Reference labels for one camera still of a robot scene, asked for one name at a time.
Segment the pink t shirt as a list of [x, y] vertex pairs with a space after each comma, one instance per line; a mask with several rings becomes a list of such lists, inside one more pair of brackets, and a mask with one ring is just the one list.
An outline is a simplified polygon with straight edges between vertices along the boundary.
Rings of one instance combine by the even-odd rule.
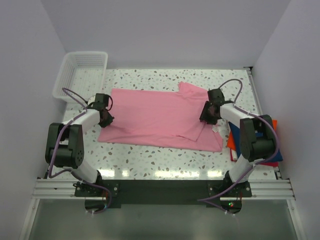
[[98, 141], [164, 148], [221, 152], [223, 138], [200, 121], [207, 91], [181, 81], [178, 91], [113, 88], [114, 117]]

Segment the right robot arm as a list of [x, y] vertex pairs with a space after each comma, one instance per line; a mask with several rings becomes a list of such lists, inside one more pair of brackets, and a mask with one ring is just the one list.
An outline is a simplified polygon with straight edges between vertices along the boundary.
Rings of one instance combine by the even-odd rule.
[[234, 167], [223, 178], [223, 192], [230, 197], [240, 190], [240, 183], [248, 180], [255, 165], [276, 155], [279, 151], [277, 134], [269, 115], [256, 115], [225, 100], [221, 89], [207, 92], [199, 120], [210, 125], [227, 120], [239, 129], [240, 156]]

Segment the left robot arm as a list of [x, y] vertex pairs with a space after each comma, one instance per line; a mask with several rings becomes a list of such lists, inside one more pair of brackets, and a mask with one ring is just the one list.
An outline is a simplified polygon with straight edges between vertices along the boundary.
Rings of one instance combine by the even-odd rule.
[[99, 196], [104, 190], [100, 172], [85, 160], [84, 134], [95, 125], [109, 126], [114, 117], [110, 114], [113, 99], [97, 93], [85, 102], [82, 111], [70, 120], [52, 123], [48, 128], [45, 161], [49, 164], [47, 176], [52, 179], [69, 172], [76, 179], [87, 182], [86, 191]]

